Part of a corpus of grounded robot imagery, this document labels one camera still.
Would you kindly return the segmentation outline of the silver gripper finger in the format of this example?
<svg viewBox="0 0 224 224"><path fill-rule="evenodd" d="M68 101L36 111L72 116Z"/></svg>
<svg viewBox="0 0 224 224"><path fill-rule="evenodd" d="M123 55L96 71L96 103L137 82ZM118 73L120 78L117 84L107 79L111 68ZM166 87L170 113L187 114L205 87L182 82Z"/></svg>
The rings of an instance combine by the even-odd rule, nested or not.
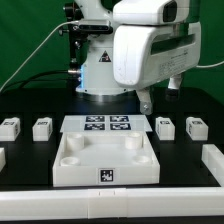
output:
<svg viewBox="0 0 224 224"><path fill-rule="evenodd" d="M142 89L137 90L136 93L140 101L140 112L144 115L150 115L153 108L150 91L148 89Z"/></svg>
<svg viewBox="0 0 224 224"><path fill-rule="evenodd" d="M181 74L174 75L169 79L166 89L166 99L168 101L176 101L179 99L182 80L183 76Z"/></svg>

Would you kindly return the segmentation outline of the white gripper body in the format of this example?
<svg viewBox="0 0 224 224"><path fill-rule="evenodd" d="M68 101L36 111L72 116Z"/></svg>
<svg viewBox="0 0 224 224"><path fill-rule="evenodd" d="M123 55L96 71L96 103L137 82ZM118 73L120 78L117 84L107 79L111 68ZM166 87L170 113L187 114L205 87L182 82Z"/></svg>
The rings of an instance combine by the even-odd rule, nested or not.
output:
<svg viewBox="0 0 224 224"><path fill-rule="evenodd" d="M113 75L116 82L144 89L195 67L200 59L201 25L173 36L172 26L120 26L114 36Z"/></svg>

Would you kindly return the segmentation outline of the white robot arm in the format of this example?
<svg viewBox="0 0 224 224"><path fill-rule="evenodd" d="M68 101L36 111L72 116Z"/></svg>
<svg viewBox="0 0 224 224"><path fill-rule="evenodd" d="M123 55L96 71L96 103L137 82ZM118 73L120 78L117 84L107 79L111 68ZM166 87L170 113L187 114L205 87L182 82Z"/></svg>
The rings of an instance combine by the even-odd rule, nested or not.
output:
<svg viewBox="0 0 224 224"><path fill-rule="evenodd" d="M184 73L198 65L200 0L73 0L64 5L73 88L93 101L136 93L140 111L152 113L150 89L169 82L176 100Z"/></svg>

